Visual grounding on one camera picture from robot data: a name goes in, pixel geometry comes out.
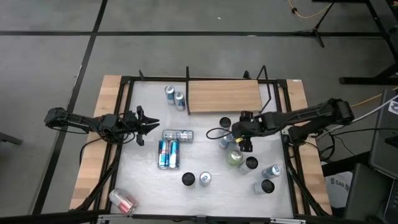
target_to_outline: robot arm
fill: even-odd
[[[77,114],[68,113],[63,108],[52,108],[44,119],[45,125],[49,128],[62,128],[71,126],[80,128],[84,132],[94,131],[106,142],[111,144],[120,144],[123,136],[128,133],[137,133],[136,141],[138,145],[143,146],[143,134],[148,134],[154,128],[158,127],[158,119],[148,118],[144,115],[141,106],[137,107],[136,113],[128,111],[121,119],[116,114],[106,114],[96,118],[89,118]]]
[[[281,131],[288,125],[310,121],[303,126],[288,129],[292,144],[303,144],[311,133],[320,132],[331,124],[350,124],[354,114],[348,102],[330,99],[322,104],[289,113],[267,112],[253,116],[250,111],[242,111],[239,122],[232,125],[232,134],[241,151],[252,152],[252,137],[264,137]]]

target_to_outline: concrete floor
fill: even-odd
[[[93,29],[100,0],[0,2],[0,30]],[[294,1],[308,15],[327,4]],[[386,26],[393,24],[384,1],[374,7]],[[318,17],[300,19],[287,0],[250,1],[110,1],[102,31],[212,30],[295,31],[312,28]],[[321,31],[375,32],[377,27],[364,5],[335,4]],[[0,144],[0,216],[23,215],[44,171],[55,131],[44,127],[47,110],[66,107],[83,60],[89,37],[0,37],[0,132],[24,139],[21,146]],[[309,105],[342,98],[357,103],[389,86],[344,86],[338,77],[372,77],[392,62],[382,39],[297,37],[97,37],[74,112],[92,116],[104,75],[241,77],[267,65],[270,78],[302,79]],[[379,102],[354,109],[356,116]],[[346,129],[372,128],[370,116]],[[372,132],[342,136],[354,152],[369,150]],[[67,134],[44,212],[68,209],[78,172],[84,136]],[[320,149],[328,138],[318,142]],[[350,156],[337,141],[332,160]]]

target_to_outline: wooden board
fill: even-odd
[[[261,110],[257,80],[189,81],[188,100],[192,113]]]
[[[113,113],[114,106],[116,104],[116,98],[118,95],[120,80],[121,76],[104,76],[94,116],[100,116],[106,113]],[[287,85],[289,89],[289,98],[292,110],[306,108],[307,100],[305,98],[305,93],[301,80],[287,80]],[[283,96],[283,91],[280,91],[282,108],[285,109]],[[124,106],[125,104],[125,97],[126,96],[123,95],[123,100],[121,103],[122,106]],[[90,133],[88,136],[88,141],[96,139],[97,137],[97,135]],[[315,143],[313,139],[308,139],[307,141]],[[90,144],[85,149],[70,208],[75,208],[79,206],[93,190],[93,187],[97,184],[100,177],[105,147],[105,142],[98,141]],[[326,191],[326,183],[323,178],[322,167],[320,165],[317,149],[315,149],[313,146],[303,145],[300,147],[300,157],[302,159],[306,186],[314,196],[315,200],[317,200],[317,202],[322,206],[322,208],[326,212],[331,213],[329,198]],[[302,198],[298,187],[295,188],[295,192],[299,213],[303,214]],[[104,196],[106,196],[105,193],[103,193],[103,200],[101,201],[100,208],[104,208],[104,201],[106,200],[106,197]]]

